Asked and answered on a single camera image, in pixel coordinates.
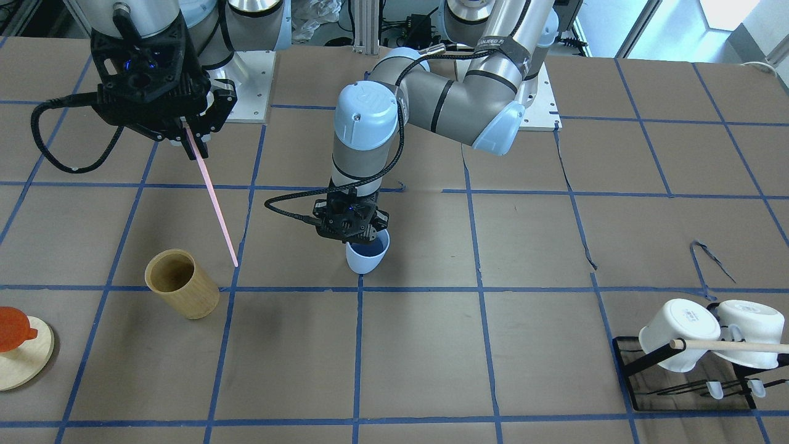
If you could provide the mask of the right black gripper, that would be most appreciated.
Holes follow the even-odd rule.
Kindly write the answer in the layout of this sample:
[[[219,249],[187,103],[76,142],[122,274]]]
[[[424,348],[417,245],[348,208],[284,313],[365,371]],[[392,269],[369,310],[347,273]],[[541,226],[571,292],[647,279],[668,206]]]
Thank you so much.
[[[91,56],[99,72],[93,110],[106,123],[152,140],[182,133],[189,160],[208,158],[203,137],[219,132],[237,103],[234,92],[213,92],[183,16],[138,44],[91,32]]]

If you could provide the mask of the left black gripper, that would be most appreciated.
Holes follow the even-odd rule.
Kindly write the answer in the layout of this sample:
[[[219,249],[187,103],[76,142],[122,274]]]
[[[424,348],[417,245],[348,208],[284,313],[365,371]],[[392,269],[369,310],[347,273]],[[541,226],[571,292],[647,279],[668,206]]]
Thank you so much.
[[[377,200],[378,191],[364,196],[355,191],[327,194],[314,203],[313,216],[319,220],[316,232],[328,239],[371,244],[389,222],[389,214],[378,208]]]

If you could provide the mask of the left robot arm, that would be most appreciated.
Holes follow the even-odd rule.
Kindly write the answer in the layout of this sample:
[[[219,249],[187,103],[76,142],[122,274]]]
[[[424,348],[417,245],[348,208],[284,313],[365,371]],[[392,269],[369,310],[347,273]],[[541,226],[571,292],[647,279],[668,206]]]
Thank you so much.
[[[432,73],[422,54],[390,51],[366,80],[341,90],[333,113],[332,177],[323,189],[265,201],[274,213],[312,225],[319,236],[371,244],[387,228],[378,207],[383,177],[402,157],[405,128],[412,124],[490,154],[506,154],[526,107],[520,87],[540,68],[540,39],[552,1],[444,1],[441,10],[456,22],[451,39],[473,48],[464,78]]]

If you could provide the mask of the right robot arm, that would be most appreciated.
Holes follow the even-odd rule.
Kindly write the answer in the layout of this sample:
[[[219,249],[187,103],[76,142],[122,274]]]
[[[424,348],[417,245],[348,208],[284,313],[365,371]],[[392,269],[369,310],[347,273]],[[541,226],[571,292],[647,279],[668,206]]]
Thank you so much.
[[[113,126],[180,142],[264,123],[290,1],[68,1],[91,37],[91,107]]]

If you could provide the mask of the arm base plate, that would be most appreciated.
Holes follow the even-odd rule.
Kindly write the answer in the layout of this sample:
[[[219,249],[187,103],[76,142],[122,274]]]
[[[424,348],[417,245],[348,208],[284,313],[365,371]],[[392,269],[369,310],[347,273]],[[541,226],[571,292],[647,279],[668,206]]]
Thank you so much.
[[[536,76],[521,82],[515,101],[525,108],[519,130],[553,131],[562,128],[560,112],[544,62]]]
[[[211,78],[225,78],[235,84],[237,103],[226,119],[228,123],[265,124],[276,56],[274,51],[236,52],[224,67],[209,71]]]

